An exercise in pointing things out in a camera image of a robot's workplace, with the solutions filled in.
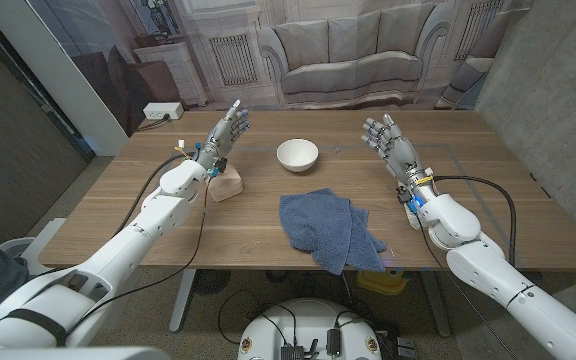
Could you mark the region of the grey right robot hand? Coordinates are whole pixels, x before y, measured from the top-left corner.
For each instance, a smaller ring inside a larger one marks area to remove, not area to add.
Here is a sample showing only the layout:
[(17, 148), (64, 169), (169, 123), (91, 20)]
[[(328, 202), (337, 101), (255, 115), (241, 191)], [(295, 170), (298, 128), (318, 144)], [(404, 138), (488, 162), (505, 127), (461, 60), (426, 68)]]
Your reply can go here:
[(439, 195), (431, 176), (410, 141), (389, 114), (382, 121), (368, 118), (361, 140), (385, 161), (387, 171), (414, 196), (424, 201)]

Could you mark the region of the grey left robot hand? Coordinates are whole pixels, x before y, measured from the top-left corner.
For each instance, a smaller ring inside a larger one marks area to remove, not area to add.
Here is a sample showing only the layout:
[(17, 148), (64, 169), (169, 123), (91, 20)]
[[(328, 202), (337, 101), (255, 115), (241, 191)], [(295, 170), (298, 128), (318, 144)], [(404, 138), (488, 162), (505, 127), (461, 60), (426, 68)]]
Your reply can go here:
[(211, 169), (216, 162), (225, 158), (237, 139), (249, 129), (248, 111), (239, 110), (240, 100), (236, 100), (226, 115), (208, 132), (195, 161), (205, 169)]

